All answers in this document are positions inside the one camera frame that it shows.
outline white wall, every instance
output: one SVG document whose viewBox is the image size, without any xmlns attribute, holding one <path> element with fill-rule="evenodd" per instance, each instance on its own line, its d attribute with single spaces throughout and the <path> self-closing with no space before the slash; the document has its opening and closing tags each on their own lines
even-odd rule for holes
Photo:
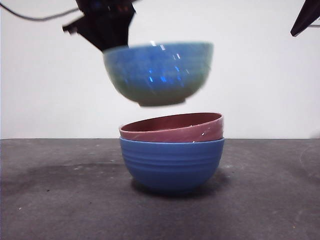
<svg viewBox="0 0 320 240">
<path fill-rule="evenodd" d="M 227 138 L 310 138 L 320 134 L 320 29 L 294 38 L 304 0 L 141 0 L 129 44 L 211 41 L 207 84 L 185 104 L 141 108 L 120 95 L 102 54 L 62 25 L 1 13 L 1 138 L 117 138 L 118 126 L 145 118 L 221 112 Z M 46 16 L 74 0 L 7 0 Z"/>
</svg>

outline black cable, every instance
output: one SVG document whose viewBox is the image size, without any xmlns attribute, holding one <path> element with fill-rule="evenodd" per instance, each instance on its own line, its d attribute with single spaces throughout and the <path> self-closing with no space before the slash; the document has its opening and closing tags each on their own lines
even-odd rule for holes
<svg viewBox="0 0 320 240">
<path fill-rule="evenodd" d="M 58 14 L 55 14 L 55 15 L 51 15 L 51 16 L 30 17 L 30 16 L 23 16 L 23 15 L 21 15 L 19 13 L 16 13 L 16 12 L 12 11 L 10 8 L 8 8 L 7 6 L 3 5 L 1 2 L 0 2 L 0 6 L 3 7 L 5 10 L 7 10 L 9 13 L 11 13 L 11 14 L 19 17 L 19 18 L 22 18 L 22 19 L 25 19 L 25 20 L 29 20 L 29 21 L 37 21 L 37 22 L 44 22 L 44 21 L 48 21 L 48 20 L 51 20 L 51 19 L 56 19 L 56 18 L 59 18 L 59 17 L 63 17 L 65 15 L 74 13 L 74 12 L 79 10 L 79 8 L 74 8 L 74 9 L 70 9 L 68 11 L 65 11 L 65 12 L 62 12 L 62 13 L 58 13 Z"/>
</svg>

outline gray table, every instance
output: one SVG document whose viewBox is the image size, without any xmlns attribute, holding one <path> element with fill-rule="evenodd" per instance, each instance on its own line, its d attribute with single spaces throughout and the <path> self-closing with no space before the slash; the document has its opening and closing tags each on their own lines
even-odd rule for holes
<svg viewBox="0 0 320 240">
<path fill-rule="evenodd" d="M 319 240 L 320 139 L 227 139 L 215 176 L 151 194 L 116 139 L 1 141 L 2 240 Z"/>
</svg>

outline red bowl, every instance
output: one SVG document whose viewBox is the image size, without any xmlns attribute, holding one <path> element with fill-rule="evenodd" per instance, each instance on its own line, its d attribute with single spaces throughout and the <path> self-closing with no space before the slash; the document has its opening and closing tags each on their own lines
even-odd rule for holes
<svg viewBox="0 0 320 240">
<path fill-rule="evenodd" d="M 189 143 L 223 138 L 220 113 L 200 112 L 161 116 L 129 123 L 119 128 L 122 138 L 142 142 Z"/>
</svg>

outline blue bowl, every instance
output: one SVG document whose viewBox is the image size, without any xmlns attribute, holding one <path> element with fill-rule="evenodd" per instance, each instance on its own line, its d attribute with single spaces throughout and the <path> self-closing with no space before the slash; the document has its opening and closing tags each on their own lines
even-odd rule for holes
<svg viewBox="0 0 320 240">
<path fill-rule="evenodd" d="M 115 88 L 141 106 L 184 102 L 207 80 L 212 56 L 208 42 L 120 46 L 103 52 Z"/>
<path fill-rule="evenodd" d="M 125 165 L 153 192 L 180 194 L 204 184 L 216 171 L 224 138 L 203 142 L 146 142 L 120 138 Z"/>
</svg>

